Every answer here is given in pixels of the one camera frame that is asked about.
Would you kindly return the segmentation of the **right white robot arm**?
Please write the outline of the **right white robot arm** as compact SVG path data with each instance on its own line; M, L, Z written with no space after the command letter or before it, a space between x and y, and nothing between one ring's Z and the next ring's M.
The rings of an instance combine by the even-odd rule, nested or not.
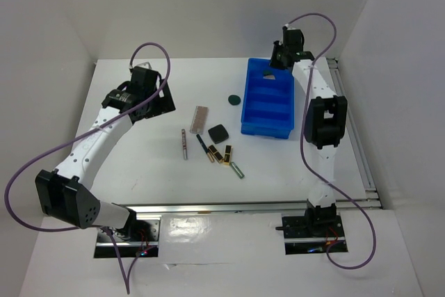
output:
M301 224L307 236L325 236L337 217L334 189L334 156L346 132L348 101L331 89L323 78L311 52L304 50L301 30L288 24L282 27L282 40L275 41L270 65L291 70L308 99L304 107L302 135L309 145L307 163L316 172L316 183L307 196L307 208Z

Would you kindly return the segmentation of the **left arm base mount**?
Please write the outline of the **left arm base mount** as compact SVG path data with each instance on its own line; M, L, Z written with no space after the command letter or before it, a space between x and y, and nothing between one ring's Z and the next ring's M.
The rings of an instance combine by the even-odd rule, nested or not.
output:
M134 258L139 255L142 258L154 258L159 256L159 235L161 228L160 216L142 217L148 227L139 229L133 236L124 236L111 230L111 234L118 247L122 258ZM116 258L111 238L102 230L97 232L95 243L95 259Z

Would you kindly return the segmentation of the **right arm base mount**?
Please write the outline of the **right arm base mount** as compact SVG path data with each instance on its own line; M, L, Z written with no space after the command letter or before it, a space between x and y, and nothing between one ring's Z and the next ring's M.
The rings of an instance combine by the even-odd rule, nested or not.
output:
M282 233L286 255L322 254L328 247L333 253L348 252L340 215L320 227L309 227L303 216L283 216L275 230Z

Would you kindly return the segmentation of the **black square compact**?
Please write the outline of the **black square compact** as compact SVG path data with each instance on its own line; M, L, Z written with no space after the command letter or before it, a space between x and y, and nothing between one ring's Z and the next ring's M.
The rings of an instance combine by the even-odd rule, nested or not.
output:
M208 134L210 139L215 144L219 144L223 141L226 141L229 138L229 134L226 128L222 125L216 125L208 130Z

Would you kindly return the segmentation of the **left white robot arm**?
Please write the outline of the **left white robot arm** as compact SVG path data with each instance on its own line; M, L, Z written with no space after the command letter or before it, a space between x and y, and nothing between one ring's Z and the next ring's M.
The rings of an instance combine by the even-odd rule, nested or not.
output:
M139 239L149 224L133 209L96 198L91 191L99 169L133 125L175 110L166 80L155 70L136 66L131 78L108 93L91 126L94 133L79 141L52 171L41 170L35 185L44 214L86 229L108 227L123 241Z

